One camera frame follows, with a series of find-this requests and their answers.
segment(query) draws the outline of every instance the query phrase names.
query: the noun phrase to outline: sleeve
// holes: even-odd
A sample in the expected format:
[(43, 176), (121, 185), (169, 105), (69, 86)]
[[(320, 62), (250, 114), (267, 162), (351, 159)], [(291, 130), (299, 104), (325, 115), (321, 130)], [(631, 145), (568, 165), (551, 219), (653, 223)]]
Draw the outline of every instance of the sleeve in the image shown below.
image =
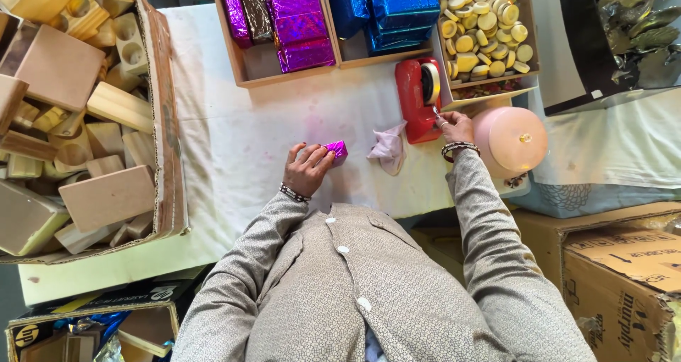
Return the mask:
[(464, 149), (446, 176), (463, 237), (464, 277), (489, 329), (518, 362), (596, 362), (480, 157)]
[(288, 230), (307, 210), (281, 192), (268, 202), (206, 277), (184, 317), (172, 362), (244, 360), (264, 279)]

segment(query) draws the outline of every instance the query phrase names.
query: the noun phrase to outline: white button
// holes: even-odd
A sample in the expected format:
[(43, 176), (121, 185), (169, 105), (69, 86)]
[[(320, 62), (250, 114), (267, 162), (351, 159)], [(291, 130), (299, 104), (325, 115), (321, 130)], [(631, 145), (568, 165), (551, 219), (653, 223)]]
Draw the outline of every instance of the white button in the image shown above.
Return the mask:
[(371, 311), (371, 304), (369, 303), (368, 299), (360, 297), (357, 299), (357, 303), (360, 304), (360, 306), (362, 306), (367, 312)]

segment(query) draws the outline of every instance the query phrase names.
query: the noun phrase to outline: pink container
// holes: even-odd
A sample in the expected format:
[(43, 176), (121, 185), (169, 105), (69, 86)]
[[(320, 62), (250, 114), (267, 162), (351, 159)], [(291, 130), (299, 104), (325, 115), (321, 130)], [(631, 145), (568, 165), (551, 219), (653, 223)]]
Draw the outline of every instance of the pink container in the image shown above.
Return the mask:
[(524, 108), (501, 106), (472, 118), (475, 144), (489, 175), (512, 179), (541, 163), (548, 139), (544, 124)]

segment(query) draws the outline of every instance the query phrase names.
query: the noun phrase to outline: bangle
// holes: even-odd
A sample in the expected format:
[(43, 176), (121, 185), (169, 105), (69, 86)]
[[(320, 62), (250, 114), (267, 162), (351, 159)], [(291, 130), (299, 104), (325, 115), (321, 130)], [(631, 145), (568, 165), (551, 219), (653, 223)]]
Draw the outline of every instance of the bangle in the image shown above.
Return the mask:
[(279, 192), (284, 193), (285, 195), (287, 195), (291, 199), (294, 199), (295, 201), (298, 201), (298, 202), (307, 203), (308, 201), (312, 200), (309, 197), (301, 196), (300, 194), (295, 193), (291, 188), (285, 186), (284, 183), (281, 183), (281, 185), (279, 185)]
[(480, 149), (473, 143), (469, 143), (468, 141), (454, 141), (453, 143), (449, 143), (442, 147), (442, 156), (447, 160), (448, 162), (454, 163), (454, 158), (451, 156), (448, 156), (447, 153), (450, 151), (453, 151), (455, 149), (472, 149), (477, 152), (477, 155), (480, 156)]

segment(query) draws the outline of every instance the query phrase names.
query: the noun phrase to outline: woman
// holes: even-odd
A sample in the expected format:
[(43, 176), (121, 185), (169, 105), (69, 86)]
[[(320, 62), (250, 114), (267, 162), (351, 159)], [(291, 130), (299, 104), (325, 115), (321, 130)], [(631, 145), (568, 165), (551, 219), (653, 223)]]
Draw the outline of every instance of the woman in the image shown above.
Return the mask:
[(393, 219), (333, 204), (306, 217), (333, 152), (289, 152), (280, 192), (217, 263), (175, 345), (180, 361), (595, 362), (556, 287), (520, 242), (460, 113), (454, 157), (468, 289)]

